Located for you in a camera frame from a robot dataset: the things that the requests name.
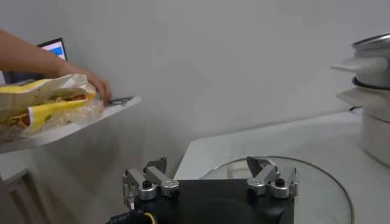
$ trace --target hand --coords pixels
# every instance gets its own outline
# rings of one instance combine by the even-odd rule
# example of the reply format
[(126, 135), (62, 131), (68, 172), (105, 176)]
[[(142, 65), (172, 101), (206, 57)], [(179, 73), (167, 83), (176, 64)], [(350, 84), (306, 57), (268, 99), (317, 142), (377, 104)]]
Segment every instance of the hand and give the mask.
[(88, 81), (95, 86), (98, 91), (101, 99), (104, 102), (104, 105), (108, 105), (108, 102), (111, 99), (111, 88), (110, 84), (106, 79), (99, 77), (96, 74), (93, 74), (91, 71), (78, 67), (76, 65), (72, 65), (71, 63), (66, 63), (58, 73), (58, 76), (64, 76), (68, 74), (85, 74), (87, 76)]

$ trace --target screen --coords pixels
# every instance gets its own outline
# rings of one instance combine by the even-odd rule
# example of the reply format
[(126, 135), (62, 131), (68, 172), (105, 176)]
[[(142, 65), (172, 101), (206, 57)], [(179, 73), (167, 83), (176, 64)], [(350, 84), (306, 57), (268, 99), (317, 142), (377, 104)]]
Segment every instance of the screen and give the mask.
[(39, 44), (39, 47), (42, 47), (43, 49), (50, 51), (52, 53), (55, 53), (58, 57), (66, 60), (66, 54), (65, 54), (65, 48), (63, 45), (62, 38), (58, 38), (52, 41), (45, 42), (43, 44)]

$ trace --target yellow cable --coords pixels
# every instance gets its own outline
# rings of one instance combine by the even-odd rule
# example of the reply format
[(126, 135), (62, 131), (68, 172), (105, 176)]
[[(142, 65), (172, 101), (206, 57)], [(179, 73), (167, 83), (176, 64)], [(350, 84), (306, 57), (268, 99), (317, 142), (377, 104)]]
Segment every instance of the yellow cable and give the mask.
[(156, 224), (156, 221), (154, 220), (154, 217), (151, 213), (145, 212), (144, 215), (148, 216), (152, 220), (152, 224)]

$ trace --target human arm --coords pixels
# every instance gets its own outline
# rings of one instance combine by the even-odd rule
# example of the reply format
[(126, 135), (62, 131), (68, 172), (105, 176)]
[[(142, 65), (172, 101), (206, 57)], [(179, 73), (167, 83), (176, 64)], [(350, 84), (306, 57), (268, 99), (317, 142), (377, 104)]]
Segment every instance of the human arm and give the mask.
[(2, 29), (0, 29), (0, 70), (36, 72), (52, 79), (67, 74), (85, 74), (106, 104), (111, 98), (111, 88), (106, 79), (23, 41)]

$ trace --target white shelf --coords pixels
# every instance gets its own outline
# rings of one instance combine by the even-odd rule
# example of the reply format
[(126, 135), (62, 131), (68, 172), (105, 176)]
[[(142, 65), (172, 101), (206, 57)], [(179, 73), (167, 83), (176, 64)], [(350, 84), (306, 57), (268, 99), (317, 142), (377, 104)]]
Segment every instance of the white shelf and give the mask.
[(17, 150), (22, 150), (22, 149), (31, 149), (36, 146), (41, 146), (41, 145), (46, 145), (48, 143), (55, 142), (59, 139), (62, 139), (70, 134), (73, 134), (91, 124), (95, 124), (109, 116), (112, 116), (122, 110), (125, 110), (129, 107), (132, 107), (136, 104), (141, 102), (140, 97), (134, 97), (132, 100), (128, 101), (124, 105), (116, 105), (112, 107), (107, 107), (101, 117), (93, 122), (90, 122), (88, 124), (68, 124), (64, 125), (58, 128), (54, 128), (52, 130), (46, 131), (44, 133), (39, 133), (37, 135), (32, 135), (28, 138), (20, 139), (17, 141), (13, 142), (7, 142), (4, 144), (0, 145), (0, 153), (7, 153), (7, 152), (12, 152), (12, 151), (17, 151)]

